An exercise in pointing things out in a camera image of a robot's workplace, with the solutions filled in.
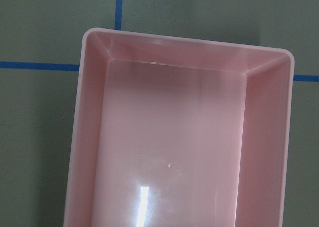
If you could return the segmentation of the pink plastic bin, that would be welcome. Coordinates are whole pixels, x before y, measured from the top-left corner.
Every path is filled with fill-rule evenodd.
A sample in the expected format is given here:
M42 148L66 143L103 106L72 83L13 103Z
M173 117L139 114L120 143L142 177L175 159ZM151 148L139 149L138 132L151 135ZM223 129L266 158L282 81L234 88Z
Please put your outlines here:
M282 226L294 65L279 48L86 31L64 226Z

